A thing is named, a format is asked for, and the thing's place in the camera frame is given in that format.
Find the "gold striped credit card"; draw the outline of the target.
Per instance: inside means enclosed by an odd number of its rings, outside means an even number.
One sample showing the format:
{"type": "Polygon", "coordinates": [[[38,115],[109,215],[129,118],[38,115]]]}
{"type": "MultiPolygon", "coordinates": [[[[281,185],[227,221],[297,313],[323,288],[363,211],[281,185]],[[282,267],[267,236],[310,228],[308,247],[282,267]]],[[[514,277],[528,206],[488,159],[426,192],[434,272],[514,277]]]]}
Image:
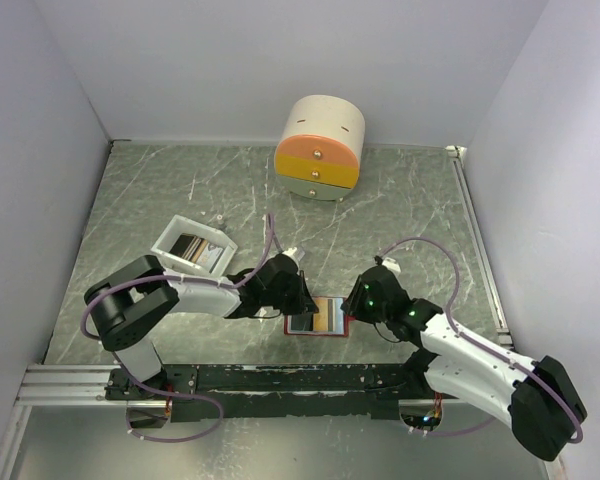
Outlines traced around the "gold striped credit card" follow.
{"type": "Polygon", "coordinates": [[[316,333],[333,333],[335,331],[335,300],[329,297],[320,297],[315,300],[319,312],[313,315],[312,331],[316,333]]]}

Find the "red card holder wallet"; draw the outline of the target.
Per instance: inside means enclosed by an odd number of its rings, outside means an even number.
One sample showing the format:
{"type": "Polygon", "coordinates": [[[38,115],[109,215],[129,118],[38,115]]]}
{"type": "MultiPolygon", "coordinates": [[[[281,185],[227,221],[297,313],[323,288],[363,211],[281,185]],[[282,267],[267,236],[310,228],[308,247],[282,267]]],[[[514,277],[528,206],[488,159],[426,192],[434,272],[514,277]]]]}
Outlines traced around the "red card holder wallet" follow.
{"type": "Polygon", "coordinates": [[[348,337],[352,317],[342,309],[343,297],[316,297],[316,313],[284,318],[284,334],[289,336],[348,337]]]}

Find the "white card tray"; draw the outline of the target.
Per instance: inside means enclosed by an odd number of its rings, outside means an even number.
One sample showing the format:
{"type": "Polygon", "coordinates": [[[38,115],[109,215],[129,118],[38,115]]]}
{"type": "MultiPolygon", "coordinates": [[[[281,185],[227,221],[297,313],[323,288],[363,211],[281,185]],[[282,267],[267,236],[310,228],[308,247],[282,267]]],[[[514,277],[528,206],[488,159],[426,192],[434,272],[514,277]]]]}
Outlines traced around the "white card tray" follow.
{"type": "Polygon", "coordinates": [[[174,215],[150,251],[161,264],[193,276],[222,277],[238,246],[219,229],[174,215]]]}

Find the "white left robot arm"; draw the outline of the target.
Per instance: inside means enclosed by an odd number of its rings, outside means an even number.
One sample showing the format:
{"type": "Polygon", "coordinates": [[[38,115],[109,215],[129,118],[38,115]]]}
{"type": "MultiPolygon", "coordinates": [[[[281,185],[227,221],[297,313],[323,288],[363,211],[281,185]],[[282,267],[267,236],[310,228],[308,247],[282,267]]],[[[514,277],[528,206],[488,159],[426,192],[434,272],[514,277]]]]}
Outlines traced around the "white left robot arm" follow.
{"type": "Polygon", "coordinates": [[[254,318],[263,308],[286,316],[315,314],[304,272],[283,252],[226,277],[178,274],[145,255],[91,286],[84,294],[94,338],[131,374],[130,386],[142,398],[161,395],[167,375],[148,340],[149,332],[172,313],[201,313],[224,319],[254,318]]]}

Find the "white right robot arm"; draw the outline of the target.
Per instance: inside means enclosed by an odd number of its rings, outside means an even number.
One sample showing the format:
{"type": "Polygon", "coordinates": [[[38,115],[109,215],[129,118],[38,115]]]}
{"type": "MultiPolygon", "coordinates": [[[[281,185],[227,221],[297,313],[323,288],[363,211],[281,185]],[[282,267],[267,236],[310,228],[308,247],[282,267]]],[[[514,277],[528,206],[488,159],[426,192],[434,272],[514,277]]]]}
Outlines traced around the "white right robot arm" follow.
{"type": "Polygon", "coordinates": [[[410,298],[382,265],[358,276],[343,310],[415,346],[404,374],[411,395],[434,391],[462,400],[508,426],[541,460],[552,461],[567,444],[582,441],[587,412],[559,360],[535,360],[486,340],[432,302],[410,298]]]}

